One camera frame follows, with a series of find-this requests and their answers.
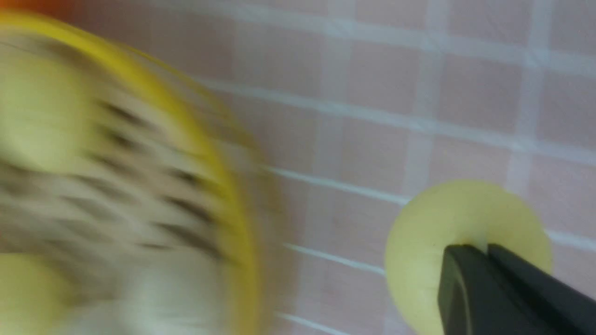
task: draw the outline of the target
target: blurry yellow object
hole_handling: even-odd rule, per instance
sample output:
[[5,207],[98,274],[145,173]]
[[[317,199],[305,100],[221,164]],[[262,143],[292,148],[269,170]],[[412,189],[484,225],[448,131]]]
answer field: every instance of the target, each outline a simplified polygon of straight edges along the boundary
[[215,220],[229,227],[228,233],[221,235],[221,243],[234,255],[235,262],[235,266],[230,266],[224,274],[231,282],[227,288],[230,294],[226,295],[231,306],[228,323],[233,335],[262,335],[266,328],[263,319],[269,311],[264,311],[262,274],[250,227],[249,208],[231,169],[212,143],[201,120],[189,112],[186,102],[135,62],[127,51],[68,24],[38,15],[0,11],[0,29],[50,38],[80,52],[110,72],[142,100],[165,111],[177,125],[180,141],[188,141],[204,153],[195,159],[200,165],[206,164],[213,169],[214,187],[226,203],[226,210],[219,213]]
[[83,76],[65,61],[21,51],[2,61],[0,134],[3,158],[23,168],[66,173],[97,145],[97,103]]
[[0,254],[0,334],[48,334],[65,316],[72,293],[42,258]]
[[432,187],[408,203],[387,241],[389,289],[406,322],[420,335],[443,334],[437,295],[443,250],[497,243],[552,271],[552,250],[537,215],[497,185],[459,180]]

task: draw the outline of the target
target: white blurred object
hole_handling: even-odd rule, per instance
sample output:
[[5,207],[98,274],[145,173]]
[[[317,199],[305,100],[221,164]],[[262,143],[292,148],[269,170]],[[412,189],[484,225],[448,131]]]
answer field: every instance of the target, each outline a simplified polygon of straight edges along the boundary
[[217,261],[184,249],[137,270],[123,292],[122,315],[135,335],[221,335],[223,291]]
[[57,335],[125,335],[114,302],[99,302],[72,312]]

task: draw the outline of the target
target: pink tile wall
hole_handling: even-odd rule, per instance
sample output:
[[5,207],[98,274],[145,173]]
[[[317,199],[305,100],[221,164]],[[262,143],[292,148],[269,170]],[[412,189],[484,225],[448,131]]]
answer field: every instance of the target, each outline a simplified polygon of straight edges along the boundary
[[404,192],[453,178],[528,199],[556,276],[596,297],[595,2],[84,3],[77,24],[214,88],[268,156],[291,283],[274,334],[413,334],[384,241]]

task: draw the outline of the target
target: orange object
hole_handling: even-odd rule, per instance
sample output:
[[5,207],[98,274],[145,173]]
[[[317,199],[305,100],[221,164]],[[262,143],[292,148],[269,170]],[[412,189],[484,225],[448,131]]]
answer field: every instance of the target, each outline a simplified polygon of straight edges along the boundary
[[0,10],[27,10],[55,18],[64,18],[69,9],[69,0],[0,0]]

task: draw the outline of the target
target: black plastic tool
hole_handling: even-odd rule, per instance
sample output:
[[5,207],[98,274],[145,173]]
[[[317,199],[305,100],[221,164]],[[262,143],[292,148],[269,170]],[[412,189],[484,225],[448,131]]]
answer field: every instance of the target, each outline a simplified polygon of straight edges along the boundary
[[491,244],[448,246],[439,310],[445,335],[592,335],[596,302]]

